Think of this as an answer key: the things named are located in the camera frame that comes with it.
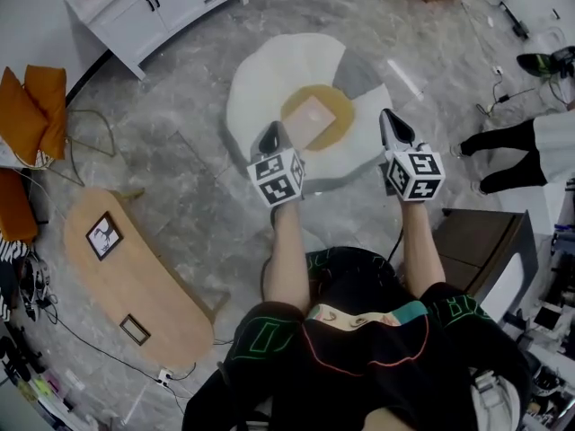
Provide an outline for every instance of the black handle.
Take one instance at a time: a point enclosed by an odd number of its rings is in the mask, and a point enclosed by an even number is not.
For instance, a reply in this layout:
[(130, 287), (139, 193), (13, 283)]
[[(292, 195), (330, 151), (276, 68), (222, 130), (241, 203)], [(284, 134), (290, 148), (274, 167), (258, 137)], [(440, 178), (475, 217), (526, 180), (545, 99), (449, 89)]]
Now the black handle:
[(147, 4), (150, 5), (150, 9), (152, 10), (152, 12), (154, 12), (155, 8), (154, 8), (154, 5), (152, 4), (152, 2), (150, 2), (150, 0), (146, 0), (146, 1), (147, 1)]

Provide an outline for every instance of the round rug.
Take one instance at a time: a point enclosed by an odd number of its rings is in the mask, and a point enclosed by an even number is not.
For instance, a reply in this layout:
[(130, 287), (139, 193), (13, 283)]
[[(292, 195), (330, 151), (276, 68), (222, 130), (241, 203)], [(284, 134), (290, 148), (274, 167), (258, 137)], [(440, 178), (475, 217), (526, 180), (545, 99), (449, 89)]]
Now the round rug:
[(305, 150), (304, 193), (338, 188), (384, 151), (379, 115), (387, 88), (363, 58), (328, 35), (278, 35), (238, 67), (226, 111), (230, 151), (247, 166), (267, 126), (314, 96), (336, 117)]

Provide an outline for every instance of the marble floor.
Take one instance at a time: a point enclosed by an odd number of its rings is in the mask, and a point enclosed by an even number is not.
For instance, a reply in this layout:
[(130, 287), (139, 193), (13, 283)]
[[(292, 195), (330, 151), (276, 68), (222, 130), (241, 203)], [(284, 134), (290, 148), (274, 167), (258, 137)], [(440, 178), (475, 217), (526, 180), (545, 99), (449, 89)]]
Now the marble floor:
[[(394, 109), (446, 155), (447, 182), (429, 203), (434, 223), (441, 207), (499, 206), (495, 197), (477, 197), (469, 188), (470, 179), (488, 171), (488, 156), (461, 161), (448, 155), (450, 143), (482, 126), (475, 104), (492, 102), (498, 80), (492, 66), (505, 73), (500, 94), (537, 88), (499, 106), (496, 124), (515, 124), (554, 107), (543, 101), (541, 85), (517, 66), (515, 56), (523, 48), (509, 22), (484, 0), (251, 0), (246, 6), (233, 1), (154, 53), (143, 65), (143, 82), (112, 58), (70, 109), (102, 112), (112, 124), (118, 153), (109, 158), (77, 147), (78, 170), (89, 185), (146, 189), (132, 208), (164, 258), (207, 302), (222, 291), (232, 295), (217, 316), (219, 339), (230, 339), (258, 303), (261, 263), (271, 241), (269, 214), (222, 140), (229, 86), (238, 65), (265, 40), (298, 32), (332, 35), (368, 59), (384, 78)], [(69, 129), (84, 141), (109, 144), (105, 130), (86, 116), (71, 114)], [(71, 174), (68, 165), (60, 162), (55, 169)], [(140, 356), (106, 319), (66, 259), (61, 215), (79, 188), (50, 172), (34, 177), (55, 204), (33, 190), (40, 217), (49, 219), (41, 227), (38, 252), (49, 264), (60, 318), (94, 345), (156, 375), (159, 366)], [(356, 245), (388, 254), (401, 229), (397, 200), (385, 196), (376, 168), (342, 189), (307, 198), (301, 210), (310, 248)], [(70, 388), (79, 412), (115, 418), (115, 429), (121, 422), (130, 430), (180, 429), (181, 412), (170, 392), (46, 318), (32, 323), (15, 317)], [(172, 383), (182, 406), (225, 354), (226, 346), (214, 347), (193, 374)]]

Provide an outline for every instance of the person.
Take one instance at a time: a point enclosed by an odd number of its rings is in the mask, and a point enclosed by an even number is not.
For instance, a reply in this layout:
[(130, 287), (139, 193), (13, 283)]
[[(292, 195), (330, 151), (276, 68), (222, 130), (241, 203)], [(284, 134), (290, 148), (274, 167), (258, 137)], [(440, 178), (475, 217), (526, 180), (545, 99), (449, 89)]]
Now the person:
[[(373, 252), (306, 255), (297, 202), (274, 217), (264, 301), (188, 402), (182, 430), (244, 431), (268, 398), (274, 431), (517, 428), (530, 397), (526, 360), (472, 297), (446, 284), (423, 204), (402, 204), (407, 288)], [(485, 402), (491, 371), (503, 399)], [(490, 404), (507, 425), (489, 427)]]
[(514, 167), (494, 172), (472, 190), (482, 195), (518, 187), (565, 181), (575, 173), (575, 101), (567, 111), (529, 119), (510, 128), (494, 129), (451, 147), (453, 156), (472, 156), (480, 150), (515, 148), (527, 154)]

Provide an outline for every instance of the power outlet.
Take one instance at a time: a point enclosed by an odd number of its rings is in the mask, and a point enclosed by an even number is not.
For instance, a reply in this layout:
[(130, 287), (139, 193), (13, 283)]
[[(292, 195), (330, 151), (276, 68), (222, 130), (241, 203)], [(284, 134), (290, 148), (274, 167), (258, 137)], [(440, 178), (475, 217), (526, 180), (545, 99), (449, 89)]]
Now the power outlet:
[(173, 372), (168, 369), (162, 369), (158, 375), (157, 382), (161, 384), (164, 388), (168, 387), (168, 383), (173, 378)]

